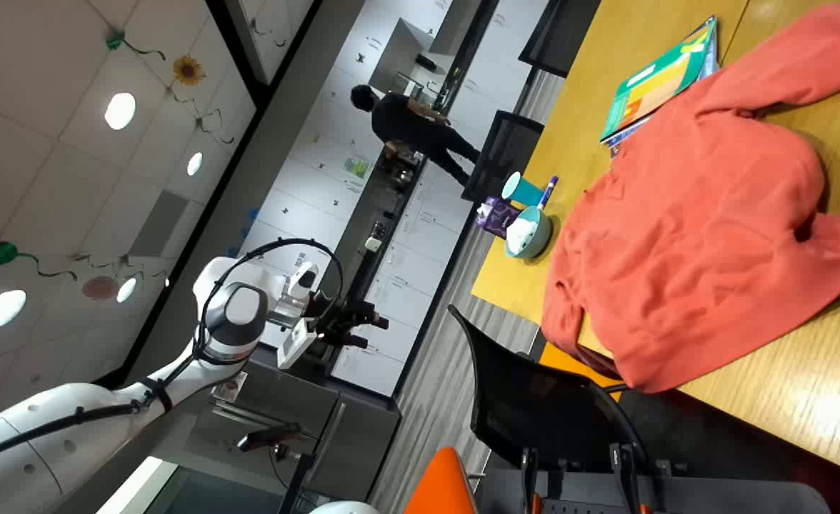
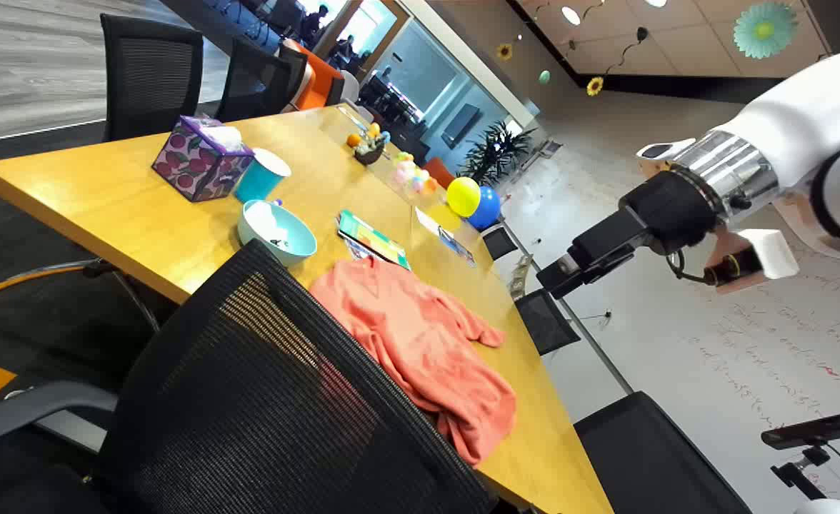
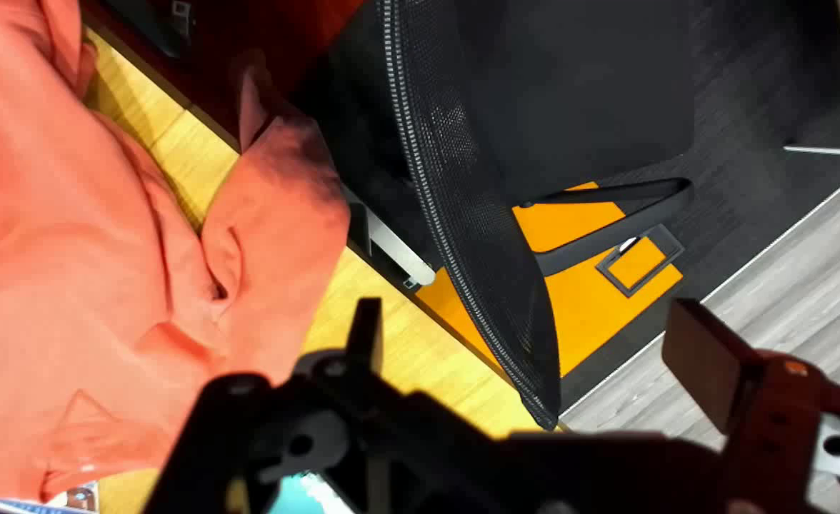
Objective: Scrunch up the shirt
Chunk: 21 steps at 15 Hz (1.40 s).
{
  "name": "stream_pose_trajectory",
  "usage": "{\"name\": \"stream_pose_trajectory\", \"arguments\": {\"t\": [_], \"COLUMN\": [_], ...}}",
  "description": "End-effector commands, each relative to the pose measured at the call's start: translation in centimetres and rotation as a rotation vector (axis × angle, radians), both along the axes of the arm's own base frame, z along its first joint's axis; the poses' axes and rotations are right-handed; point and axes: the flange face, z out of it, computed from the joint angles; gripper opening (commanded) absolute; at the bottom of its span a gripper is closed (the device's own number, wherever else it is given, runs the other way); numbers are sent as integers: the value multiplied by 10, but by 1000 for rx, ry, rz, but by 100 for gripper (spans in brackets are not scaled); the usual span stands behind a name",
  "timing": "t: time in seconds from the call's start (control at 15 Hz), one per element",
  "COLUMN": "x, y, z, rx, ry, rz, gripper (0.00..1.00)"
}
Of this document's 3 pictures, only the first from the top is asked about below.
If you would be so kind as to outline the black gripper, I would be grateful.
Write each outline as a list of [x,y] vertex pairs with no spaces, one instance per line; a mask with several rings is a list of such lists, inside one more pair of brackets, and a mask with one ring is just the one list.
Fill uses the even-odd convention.
[[307,315],[314,319],[314,329],[320,332],[320,339],[328,346],[357,346],[366,349],[370,339],[357,336],[357,326],[376,326],[387,329],[390,319],[366,301],[354,302],[331,302],[328,298],[317,298]]

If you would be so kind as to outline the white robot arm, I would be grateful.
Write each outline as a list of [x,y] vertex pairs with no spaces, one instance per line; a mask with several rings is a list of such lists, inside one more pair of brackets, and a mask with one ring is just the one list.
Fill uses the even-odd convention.
[[314,282],[317,268],[273,274],[216,256],[196,281],[196,332],[163,369],[123,385],[64,382],[0,411],[0,514],[54,514],[134,438],[183,401],[234,381],[268,326],[286,326],[278,366],[328,336],[323,315],[350,318]]

